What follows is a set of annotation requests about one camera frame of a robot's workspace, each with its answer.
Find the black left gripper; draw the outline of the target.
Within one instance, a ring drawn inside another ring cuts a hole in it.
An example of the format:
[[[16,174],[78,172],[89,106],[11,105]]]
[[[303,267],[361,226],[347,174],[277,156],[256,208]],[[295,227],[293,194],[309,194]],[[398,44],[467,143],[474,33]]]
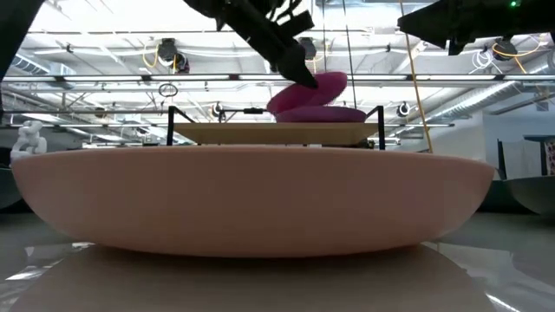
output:
[[[231,28],[268,63],[271,69],[301,86],[316,89],[318,82],[304,64],[305,50],[295,36],[312,29],[308,10],[294,14],[300,1],[289,1],[284,12],[276,11],[284,1],[184,0],[193,10],[212,19],[216,30]]]

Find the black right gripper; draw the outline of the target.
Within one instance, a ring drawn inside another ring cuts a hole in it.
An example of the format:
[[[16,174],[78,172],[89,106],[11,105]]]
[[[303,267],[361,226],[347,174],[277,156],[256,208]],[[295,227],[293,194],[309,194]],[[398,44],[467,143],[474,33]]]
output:
[[[440,0],[397,20],[400,31],[458,55],[477,38],[497,36],[494,0]]]

